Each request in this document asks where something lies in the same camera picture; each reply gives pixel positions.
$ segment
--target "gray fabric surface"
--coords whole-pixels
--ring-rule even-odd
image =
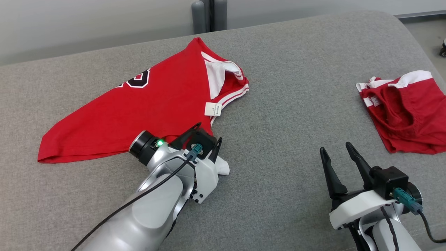
[[[238,63],[250,92],[213,130],[231,167],[215,191],[188,203],[161,250],[354,250],[333,230],[319,148],[351,191],[362,181],[350,141],[371,165],[395,165],[422,191],[438,238],[446,233],[446,154],[389,154],[355,83],[414,70],[446,84],[393,16],[356,12],[201,35]],[[36,162],[54,123],[136,73],[182,50],[192,37],[141,43],[0,68],[0,250],[71,249],[115,210],[148,172],[130,154],[65,164]],[[423,250],[419,217],[403,224]]]

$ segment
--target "clothing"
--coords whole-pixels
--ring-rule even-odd
[[[430,72],[395,80],[373,77],[356,87],[389,152],[446,151],[446,96]]]
[[[167,142],[198,122],[212,135],[206,102],[224,108],[249,90],[235,63],[194,38],[181,52],[108,91],[55,124],[38,162],[66,163],[127,152],[147,130]]]

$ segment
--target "black and white number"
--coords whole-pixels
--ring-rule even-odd
[[[134,78],[127,80],[118,87],[123,87],[128,84],[132,88],[144,88],[149,83],[149,73],[150,69],[143,71],[142,73],[136,75]]]

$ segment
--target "black cable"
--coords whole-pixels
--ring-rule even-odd
[[[80,245],[82,245],[82,243],[88,238],[90,237],[91,234],[93,234],[98,228],[100,228],[104,223],[106,223],[110,218],[112,218],[113,216],[115,216],[117,213],[119,213],[120,211],[122,211],[123,209],[125,209],[126,207],[130,206],[131,204],[133,204],[135,201],[139,200],[140,198],[146,196],[147,194],[149,194],[150,192],[152,192],[153,190],[157,189],[158,187],[160,187],[161,185],[163,185],[166,181],[168,181],[170,178],[172,178],[174,175],[176,175],[186,164],[189,163],[189,161],[192,159],[192,156],[189,156],[173,173],[171,173],[167,178],[165,178],[164,180],[162,180],[160,183],[154,185],[152,188],[150,188],[149,190],[143,192],[142,194],[138,195],[136,198],[134,198],[133,200],[129,201],[128,203],[126,203],[125,205],[121,206],[120,208],[118,208],[115,212],[111,213],[109,216],[107,216],[105,219],[103,219],[98,225],[96,225],[87,235],[84,236],[84,238],[82,238],[82,240],[76,244],[75,247],[73,247],[73,249],[71,249],[71,251],[75,251]]]
[[[426,216],[424,216],[423,211],[418,210],[418,213],[420,214],[421,218],[423,218],[424,226],[426,227],[427,236],[429,236],[429,239],[435,243],[446,243],[446,238],[441,240],[436,240],[432,237],[432,233],[430,232],[429,223],[427,223]]]
[[[390,233],[392,233],[392,237],[393,237],[393,245],[395,245],[395,251],[399,251],[400,248],[398,247],[398,241],[396,240],[395,229],[393,228],[393,225],[392,225],[392,222],[390,221],[389,215],[387,214],[384,207],[381,207],[381,212],[383,212],[384,218],[386,218],[387,224],[389,224]]]

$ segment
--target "care label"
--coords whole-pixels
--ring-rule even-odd
[[[205,116],[220,116],[221,110],[222,110],[221,104],[206,102],[206,106],[204,108],[204,115]]]

